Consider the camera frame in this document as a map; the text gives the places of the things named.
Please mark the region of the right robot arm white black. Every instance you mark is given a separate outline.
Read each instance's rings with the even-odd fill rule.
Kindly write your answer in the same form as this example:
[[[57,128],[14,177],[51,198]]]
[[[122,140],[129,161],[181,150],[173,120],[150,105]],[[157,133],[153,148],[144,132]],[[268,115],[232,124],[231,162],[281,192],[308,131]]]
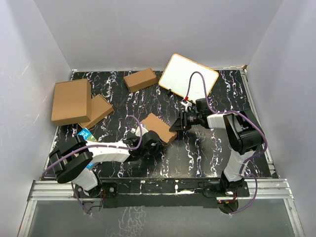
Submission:
[[[187,131],[192,128],[192,125],[226,131],[231,149],[230,158],[219,183],[211,185],[210,188],[213,192],[222,192],[226,196],[233,195],[243,185],[247,159],[252,157],[264,142],[263,133],[259,132],[256,124],[247,117],[252,112],[219,114],[209,109],[210,105],[205,98],[196,100],[196,111],[191,109],[189,102],[184,102],[183,105],[186,108],[179,112],[170,131]]]

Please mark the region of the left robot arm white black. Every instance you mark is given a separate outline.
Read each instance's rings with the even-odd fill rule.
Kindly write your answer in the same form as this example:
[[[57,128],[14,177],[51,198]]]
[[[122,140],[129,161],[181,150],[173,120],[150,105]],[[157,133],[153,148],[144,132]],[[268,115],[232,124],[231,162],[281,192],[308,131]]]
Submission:
[[[91,142],[76,135],[68,142],[55,148],[49,159],[59,184],[72,182],[91,197],[101,194],[102,185],[91,165],[103,162],[133,162],[153,157],[165,148],[159,135],[152,131],[137,133],[115,143]]]

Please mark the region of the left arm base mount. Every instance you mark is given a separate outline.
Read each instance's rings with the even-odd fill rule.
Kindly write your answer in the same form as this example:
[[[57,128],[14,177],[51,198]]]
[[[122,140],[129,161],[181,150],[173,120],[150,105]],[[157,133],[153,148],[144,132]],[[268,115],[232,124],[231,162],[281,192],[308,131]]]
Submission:
[[[118,185],[114,182],[102,182],[90,191],[75,185],[75,191],[79,198],[116,198],[118,195]]]

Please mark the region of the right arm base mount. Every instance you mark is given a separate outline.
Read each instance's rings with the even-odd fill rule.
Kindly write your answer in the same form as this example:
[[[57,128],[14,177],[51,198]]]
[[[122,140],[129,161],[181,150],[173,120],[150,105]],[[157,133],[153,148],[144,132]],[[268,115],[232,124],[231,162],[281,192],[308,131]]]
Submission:
[[[248,185],[244,179],[229,182],[221,178],[218,182],[203,182],[202,193],[208,198],[214,197],[249,197]]]

